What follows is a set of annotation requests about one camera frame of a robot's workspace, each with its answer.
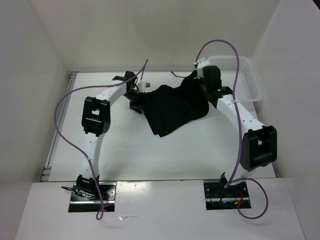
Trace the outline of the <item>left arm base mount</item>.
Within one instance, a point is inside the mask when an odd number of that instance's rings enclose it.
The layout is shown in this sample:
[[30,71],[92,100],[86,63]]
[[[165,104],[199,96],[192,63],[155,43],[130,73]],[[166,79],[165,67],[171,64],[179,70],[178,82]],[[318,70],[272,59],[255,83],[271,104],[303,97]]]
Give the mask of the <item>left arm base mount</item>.
[[[103,211],[105,213],[114,212],[117,183],[100,182],[99,187],[104,204]],[[91,193],[86,193],[83,190],[77,190],[75,183],[72,187],[62,186],[61,188],[71,193],[68,207],[69,213],[97,212],[101,208],[101,201],[98,193],[93,195]]]

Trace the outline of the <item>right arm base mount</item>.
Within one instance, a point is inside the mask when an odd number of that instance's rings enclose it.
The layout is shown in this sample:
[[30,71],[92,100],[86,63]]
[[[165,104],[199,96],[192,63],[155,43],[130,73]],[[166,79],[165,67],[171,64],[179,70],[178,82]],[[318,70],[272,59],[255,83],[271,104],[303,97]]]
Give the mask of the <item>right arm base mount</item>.
[[207,211],[252,208],[245,182],[224,189],[218,180],[207,180],[203,182],[203,188]]

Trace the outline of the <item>black shorts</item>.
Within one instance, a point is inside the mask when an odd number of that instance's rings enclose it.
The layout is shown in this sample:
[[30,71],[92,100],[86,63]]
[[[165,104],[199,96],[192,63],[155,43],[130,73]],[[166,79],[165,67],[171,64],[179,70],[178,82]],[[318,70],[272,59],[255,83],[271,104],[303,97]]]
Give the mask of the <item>black shorts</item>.
[[194,70],[178,87],[161,85],[139,104],[154,135],[165,137],[181,126],[205,117],[209,103]]

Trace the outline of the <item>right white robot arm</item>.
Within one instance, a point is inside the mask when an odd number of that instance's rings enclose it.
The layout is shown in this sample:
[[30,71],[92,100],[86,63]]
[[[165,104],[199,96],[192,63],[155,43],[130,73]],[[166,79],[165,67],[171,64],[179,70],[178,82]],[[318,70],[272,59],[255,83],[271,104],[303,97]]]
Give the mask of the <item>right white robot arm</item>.
[[237,71],[232,88],[222,85],[221,71],[216,65],[195,65],[197,78],[207,100],[224,114],[238,131],[238,153],[232,170],[222,173],[219,191],[230,197],[247,180],[251,172],[277,160],[277,130],[255,118],[235,95]]

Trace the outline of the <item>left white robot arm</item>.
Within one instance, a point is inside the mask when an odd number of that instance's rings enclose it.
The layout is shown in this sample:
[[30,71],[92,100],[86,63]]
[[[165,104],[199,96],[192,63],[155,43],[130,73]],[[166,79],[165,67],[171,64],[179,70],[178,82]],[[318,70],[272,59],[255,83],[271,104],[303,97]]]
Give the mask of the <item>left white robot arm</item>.
[[137,76],[126,71],[115,76],[112,85],[100,94],[84,100],[81,125],[85,133],[85,160],[76,179],[76,189],[89,200],[99,197],[99,159],[102,141],[111,126],[111,107],[122,96],[131,99],[139,92],[134,90]]

